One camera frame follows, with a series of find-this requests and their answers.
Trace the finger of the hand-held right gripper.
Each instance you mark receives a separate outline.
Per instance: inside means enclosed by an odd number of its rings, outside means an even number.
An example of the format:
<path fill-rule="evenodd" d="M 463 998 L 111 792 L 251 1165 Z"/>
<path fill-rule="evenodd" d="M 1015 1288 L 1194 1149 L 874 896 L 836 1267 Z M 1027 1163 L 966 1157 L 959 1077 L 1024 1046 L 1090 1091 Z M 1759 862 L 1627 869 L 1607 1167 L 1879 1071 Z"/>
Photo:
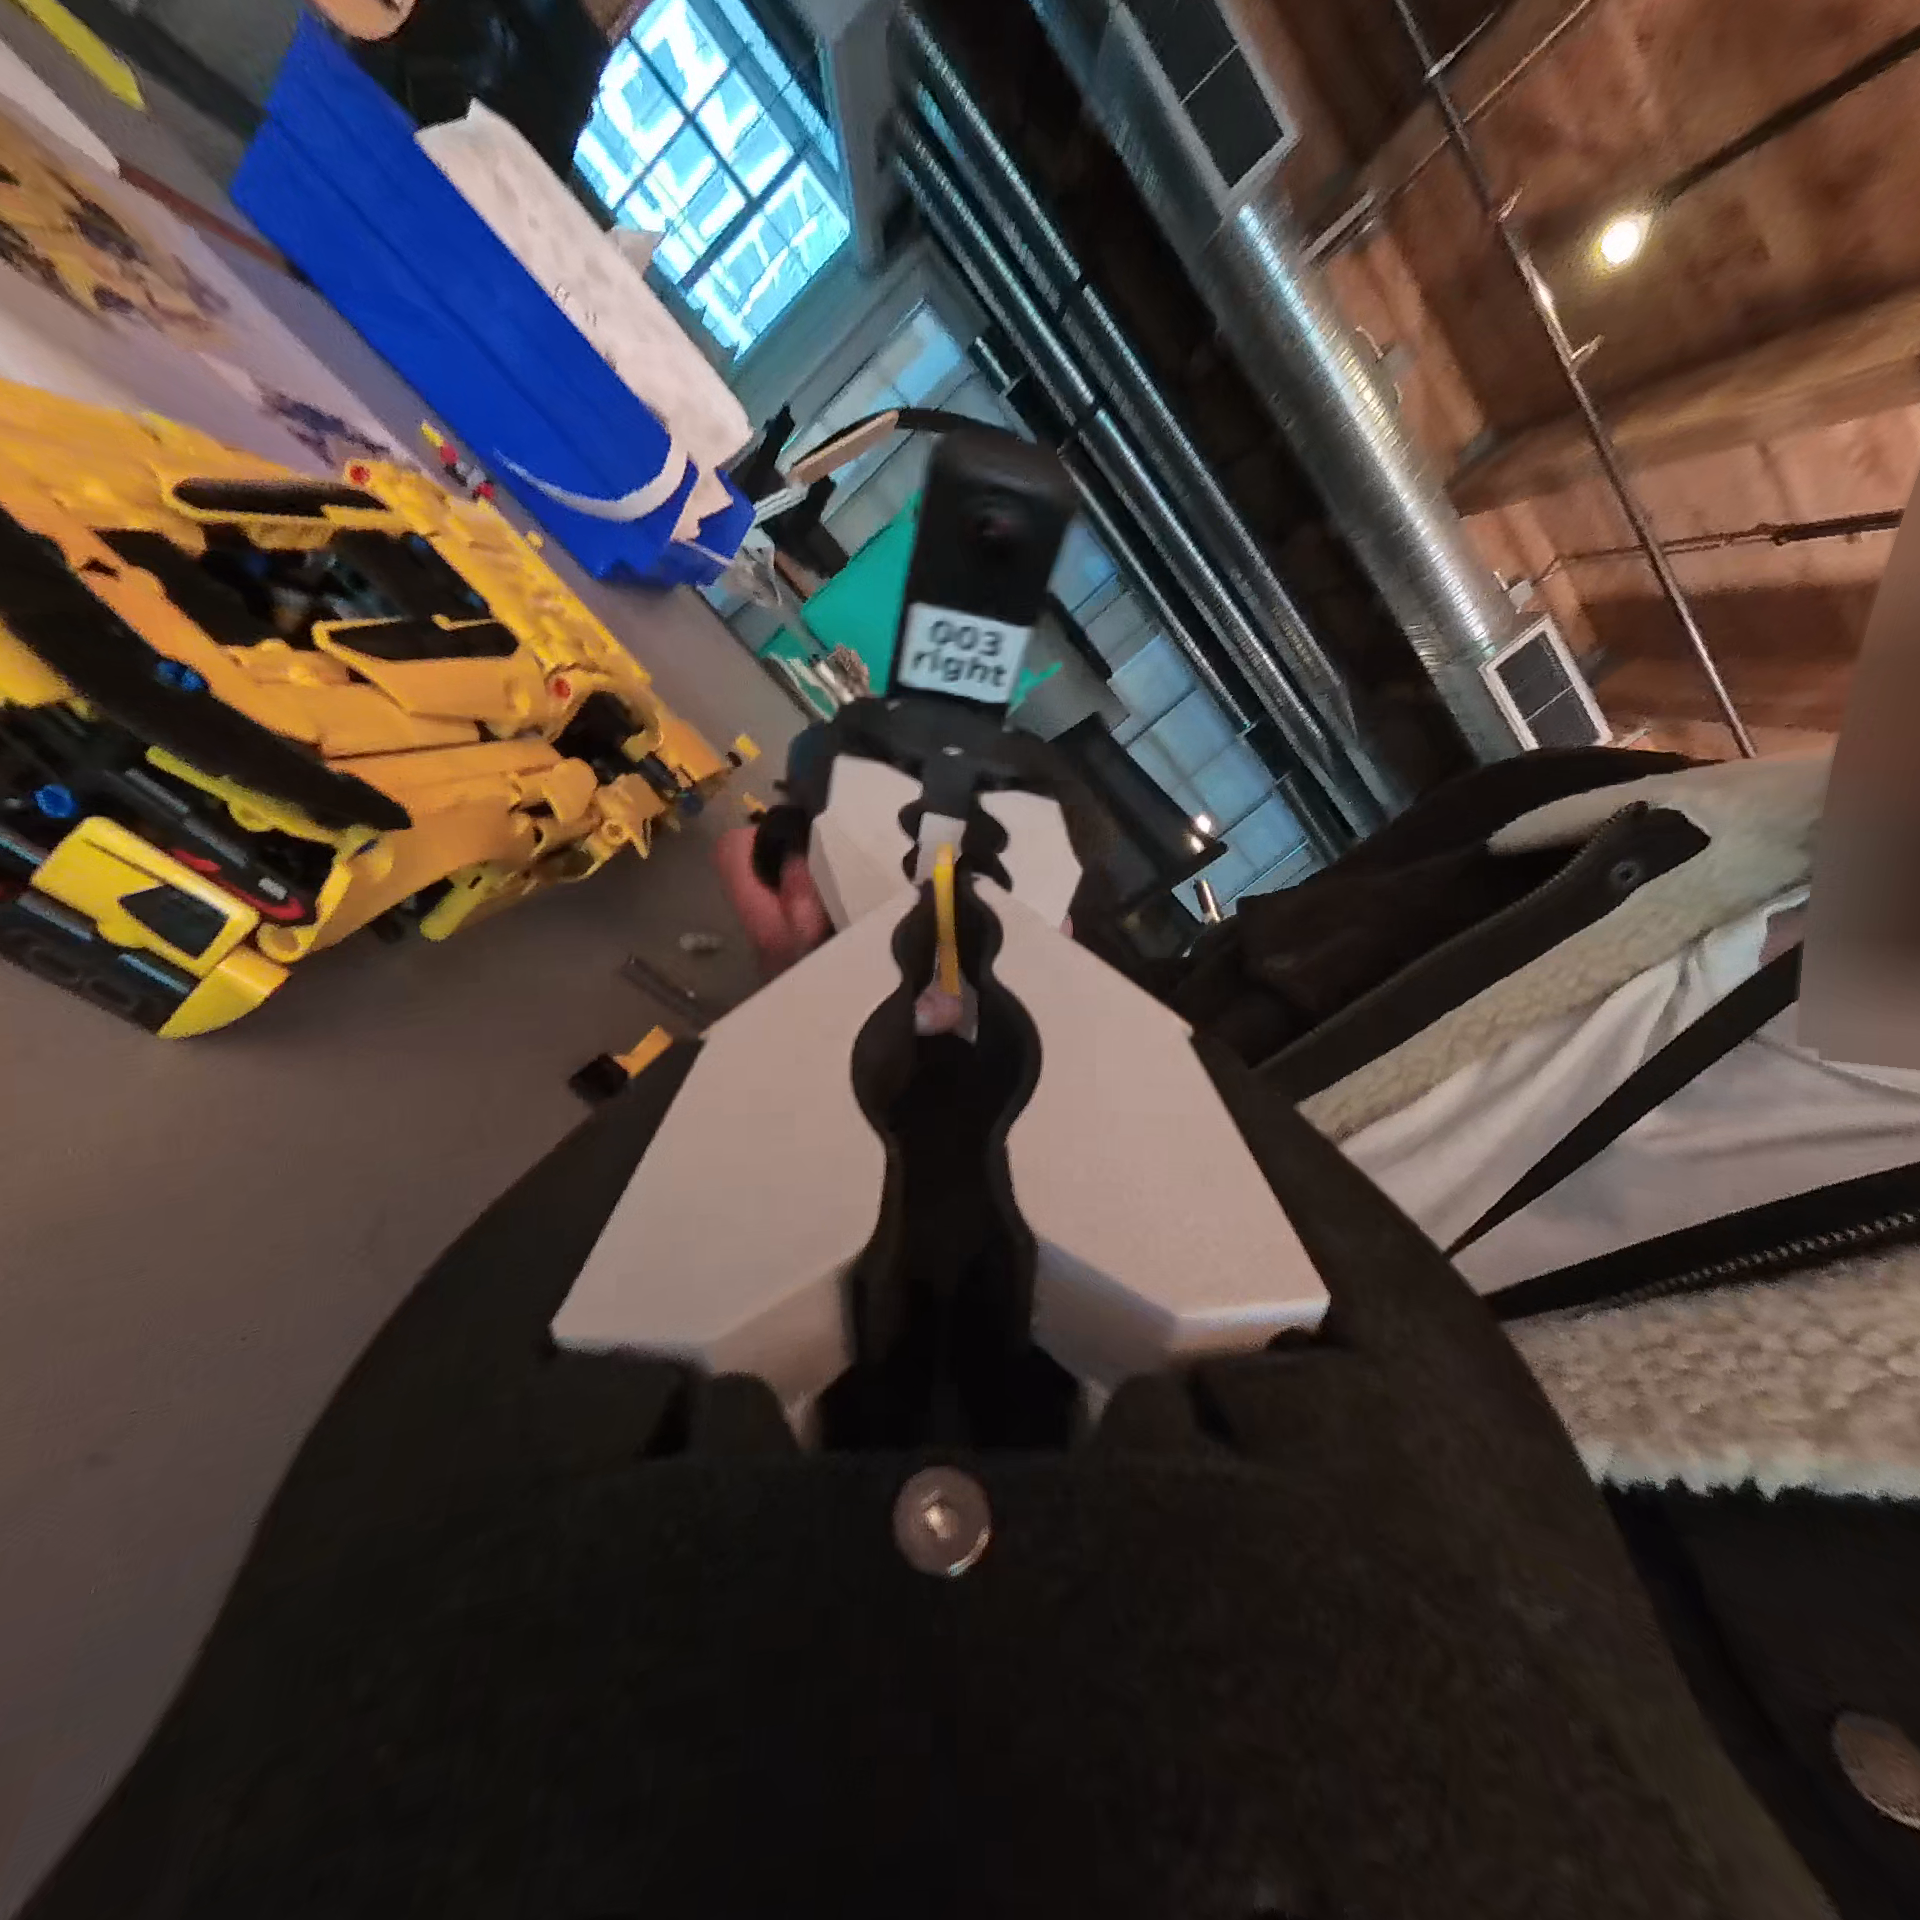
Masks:
<path fill-rule="evenodd" d="M 1073 848 L 1062 801 L 1028 791 L 988 791 L 975 799 L 975 823 L 1000 832 L 983 865 L 967 878 L 967 897 L 996 913 L 1023 905 L 1054 932 L 1073 932 L 1073 897 L 1084 864 Z"/>
<path fill-rule="evenodd" d="M 919 841 L 903 815 L 924 801 L 922 780 L 867 756 L 836 756 L 827 798 L 810 829 L 810 875 L 833 932 L 882 907 L 908 909 L 919 897 Z"/>

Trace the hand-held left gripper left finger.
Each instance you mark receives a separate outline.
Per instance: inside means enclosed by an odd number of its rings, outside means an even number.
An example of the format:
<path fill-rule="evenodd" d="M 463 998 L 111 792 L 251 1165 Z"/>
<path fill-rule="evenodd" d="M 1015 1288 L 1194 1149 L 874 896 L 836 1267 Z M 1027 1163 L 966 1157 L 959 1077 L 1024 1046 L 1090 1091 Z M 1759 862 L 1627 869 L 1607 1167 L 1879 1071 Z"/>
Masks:
<path fill-rule="evenodd" d="M 560 1349 L 752 1375 L 787 1411 L 848 1368 L 846 1278 L 886 1184 L 854 1049 L 903 988 L 919 902 L 895 881 L 708 1031 L 554 1316 Z"/>

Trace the yellow paper strip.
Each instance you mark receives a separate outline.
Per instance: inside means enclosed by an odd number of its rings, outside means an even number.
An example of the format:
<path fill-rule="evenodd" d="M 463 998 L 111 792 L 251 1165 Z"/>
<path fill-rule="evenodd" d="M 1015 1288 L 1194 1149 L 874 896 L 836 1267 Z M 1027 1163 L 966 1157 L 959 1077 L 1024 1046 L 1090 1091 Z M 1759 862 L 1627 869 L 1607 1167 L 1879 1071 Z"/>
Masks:
<path fill-rule="evenodd" d="M 150 110 L 146 93 L 129 60 L 103 35 L 96 35 L 79 12 L 63 3 L 10 3 L 30 17 L 58 48 L 80 64 L 118 103 L 134 111 Z"/>

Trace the grey desk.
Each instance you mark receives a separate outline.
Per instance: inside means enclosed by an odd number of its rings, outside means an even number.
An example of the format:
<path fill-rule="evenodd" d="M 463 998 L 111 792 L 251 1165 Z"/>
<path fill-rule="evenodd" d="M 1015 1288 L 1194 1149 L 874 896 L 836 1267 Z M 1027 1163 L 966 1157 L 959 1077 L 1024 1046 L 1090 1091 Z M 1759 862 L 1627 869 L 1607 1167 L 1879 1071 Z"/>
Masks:
<path fill-rule="evenodd" d="M 647 859 L 449 943 L 360 934 L 211 1039 L 4 967 L 4 1915 L 185 1677 L 298 1445 L 427 1267 L 583 1117 L 569 1077 L 756 984 L 719 873 L 788 693 L 686 592 L 562 577 L 760 758 Z"/>

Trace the yellow toy brick car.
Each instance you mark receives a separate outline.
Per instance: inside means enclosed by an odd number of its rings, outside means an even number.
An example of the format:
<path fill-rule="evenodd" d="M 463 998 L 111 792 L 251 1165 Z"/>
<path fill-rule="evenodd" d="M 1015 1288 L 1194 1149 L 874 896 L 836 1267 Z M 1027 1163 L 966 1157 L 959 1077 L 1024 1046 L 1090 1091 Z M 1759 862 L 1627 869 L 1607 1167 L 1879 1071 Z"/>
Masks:
<path fill-rule="evenodd" d="M 161 1039 L 647 856 L 739 768 L 496 503 L 4 383 L 3 958 Z"/>

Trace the person's right hand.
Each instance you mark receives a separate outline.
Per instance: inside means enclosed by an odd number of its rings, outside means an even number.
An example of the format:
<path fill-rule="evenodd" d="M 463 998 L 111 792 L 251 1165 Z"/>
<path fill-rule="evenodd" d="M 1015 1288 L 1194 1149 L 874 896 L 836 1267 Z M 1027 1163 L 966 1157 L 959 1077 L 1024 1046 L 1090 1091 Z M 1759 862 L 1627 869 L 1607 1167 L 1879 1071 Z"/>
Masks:
<path fill-rule="evenodd" d="M 782 854 L 778 880 L 761 878 L 760 829 L 742 824 L 714 844 L 714 865 L 736 920 L 760 960 L 761 979 L 779 975 L 833 937 L 833 919 L 803 848 Z"/>

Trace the white vent grille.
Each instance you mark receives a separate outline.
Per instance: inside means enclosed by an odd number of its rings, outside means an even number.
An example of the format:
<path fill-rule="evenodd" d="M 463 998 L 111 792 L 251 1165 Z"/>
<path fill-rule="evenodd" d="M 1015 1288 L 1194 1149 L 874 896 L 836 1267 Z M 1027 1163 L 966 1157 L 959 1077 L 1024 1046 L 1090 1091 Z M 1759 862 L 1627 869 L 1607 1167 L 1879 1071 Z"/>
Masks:
<path fill-rule="evenodd" d="M 1479 671 L 1524 752 L 1595 749 L 1616 742 L 1572 649 L 1542 612 Z"/>
<path fill-rule="evenodd" d="M 1227 199 L 1271 174 L 1302 140 L 1299 113 L 1219 3 L 1128 3 L 1178 132 Z"/>

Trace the window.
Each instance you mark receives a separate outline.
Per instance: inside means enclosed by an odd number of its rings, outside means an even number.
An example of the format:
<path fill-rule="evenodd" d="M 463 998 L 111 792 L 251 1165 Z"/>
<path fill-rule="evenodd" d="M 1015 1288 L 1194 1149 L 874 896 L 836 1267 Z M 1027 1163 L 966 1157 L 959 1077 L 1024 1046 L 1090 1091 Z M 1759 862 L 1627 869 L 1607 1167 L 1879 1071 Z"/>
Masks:
<path fill-rule="evenodd" d="M 732 365 L 854 241 L 818 51 L 794 5 L 646 3 L 612 35 L 572 181 Z"/>

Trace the black panel desk lamp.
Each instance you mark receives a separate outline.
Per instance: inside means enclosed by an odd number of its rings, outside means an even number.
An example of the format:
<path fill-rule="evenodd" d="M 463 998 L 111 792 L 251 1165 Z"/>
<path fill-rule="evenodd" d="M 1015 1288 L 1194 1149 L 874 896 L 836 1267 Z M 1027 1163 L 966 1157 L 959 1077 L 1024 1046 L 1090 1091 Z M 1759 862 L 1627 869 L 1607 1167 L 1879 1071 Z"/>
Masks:
<path fill-rule="evenodd" d="M 808 447 L 788 470 L 775 473 L 772 489 L 755 503 L 752 520 L 767 524 L 785 511 L 794 511 L 822 481 L 833 480 L 895 435 L 910 430 L 910 414 L 912 409 L 906 406 L 887 406 L 844 425 L 814 447 Z"/>

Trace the silver ventilation duct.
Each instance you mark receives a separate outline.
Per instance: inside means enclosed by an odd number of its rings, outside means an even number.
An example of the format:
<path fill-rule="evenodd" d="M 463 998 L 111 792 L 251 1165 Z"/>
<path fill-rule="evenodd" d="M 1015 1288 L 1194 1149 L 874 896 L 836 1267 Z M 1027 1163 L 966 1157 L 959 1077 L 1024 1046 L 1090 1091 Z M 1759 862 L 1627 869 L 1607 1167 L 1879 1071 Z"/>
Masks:
<path fill-rule="evenodd" d="M 1512 756 L 1520 740 L 1481 670 L 1516 638 L 1513 607 L 1311 256 L 1289 193 L 1315 155 L 1311 101 L 1254 7 L 1227 7 L 1302 124 L 1295 153 L 1230 199 L 1178 132 L 1124 5 L 1041 3 L 1035 16 L 1467 745 Z"/>

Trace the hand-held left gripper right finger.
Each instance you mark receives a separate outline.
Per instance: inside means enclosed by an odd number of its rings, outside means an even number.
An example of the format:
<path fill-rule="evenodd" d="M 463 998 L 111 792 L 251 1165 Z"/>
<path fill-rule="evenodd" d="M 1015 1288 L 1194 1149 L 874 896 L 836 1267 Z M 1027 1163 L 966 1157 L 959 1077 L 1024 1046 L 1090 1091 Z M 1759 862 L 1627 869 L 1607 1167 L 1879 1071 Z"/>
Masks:
<path fill-rule="evenodd" d="M 1328 1284 L 1190 1021 L 1000 885 L 960 885 L 953 916 L 976 1044 L 948 1187 L 1002 1324 L 1104 1388 L 1319 1331 Z"/>

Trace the teal board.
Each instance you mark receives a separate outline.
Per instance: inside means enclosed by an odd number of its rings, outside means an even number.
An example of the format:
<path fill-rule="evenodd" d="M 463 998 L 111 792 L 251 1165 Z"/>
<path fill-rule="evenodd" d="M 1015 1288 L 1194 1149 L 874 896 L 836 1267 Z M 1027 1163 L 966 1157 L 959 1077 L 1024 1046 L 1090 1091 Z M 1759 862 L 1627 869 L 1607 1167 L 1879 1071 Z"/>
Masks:
<path fill-rule="evenodd" d="M 922 492 L 912 494 L 902 511 L 803 605 L 812 638 L 830 656 L 855 656 L 872 693 L 886 693 L 891 679 L 922 500 Z"/>

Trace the white patterned paper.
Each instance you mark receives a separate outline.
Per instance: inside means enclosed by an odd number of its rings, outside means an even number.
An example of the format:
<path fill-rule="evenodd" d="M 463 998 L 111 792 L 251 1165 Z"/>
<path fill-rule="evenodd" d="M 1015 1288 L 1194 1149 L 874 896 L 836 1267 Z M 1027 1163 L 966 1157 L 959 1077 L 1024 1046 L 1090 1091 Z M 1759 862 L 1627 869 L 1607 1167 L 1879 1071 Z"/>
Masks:
<path fill-rule="evenodd" d="M 705 526 L 735 504 L 724 467 L 748 446 L 752 427 L 706 351 L 646 278 L 633 239 L 602 230 L 531 142 L 484 103 L 420 127 L 416 144 L 665 432 L 662 473 L 617 496 L 556 486 L 502 459 L 507 473 L 567 510 L 609 524 L 662 510 L 680 480 L 691 477 L 675 539 L 730 559 L 743 534 L 714 534 Z"/>

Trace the instruction booklet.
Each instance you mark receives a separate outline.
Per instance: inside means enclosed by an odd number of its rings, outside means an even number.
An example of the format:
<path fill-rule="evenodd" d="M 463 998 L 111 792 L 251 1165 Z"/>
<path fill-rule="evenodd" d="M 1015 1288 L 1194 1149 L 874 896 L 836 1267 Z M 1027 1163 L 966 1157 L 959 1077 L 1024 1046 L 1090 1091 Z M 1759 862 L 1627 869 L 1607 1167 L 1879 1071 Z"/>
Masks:
<path fill-rule="evenodd" d="M 420 397 L 230 204 L 208 120 L 4 5 L 4 380 L 166 415 L 299 473 L 434 469 Z"/>

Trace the blue plastic bin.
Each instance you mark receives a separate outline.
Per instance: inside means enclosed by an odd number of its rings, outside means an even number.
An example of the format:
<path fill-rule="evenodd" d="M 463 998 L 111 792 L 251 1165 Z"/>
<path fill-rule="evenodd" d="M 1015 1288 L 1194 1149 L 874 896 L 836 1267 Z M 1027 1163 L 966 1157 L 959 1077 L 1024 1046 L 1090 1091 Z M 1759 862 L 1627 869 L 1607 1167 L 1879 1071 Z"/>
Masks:
<path fill-rule="evenodd" d="M 719 580 L 739 551 L 721 559 L 675 539 L 691 477 L 662 510 L 609 524 L 504 467 L 513 459 L 560 489 L 617 496 L 662 473 L 665 430 L 423 155 L 416 132 L 330 16 L 307 12 L 232 200 L 594 577 Z M 705 529 L 743 543 L 755 504 L 730 463 L 735 504 Z"/>

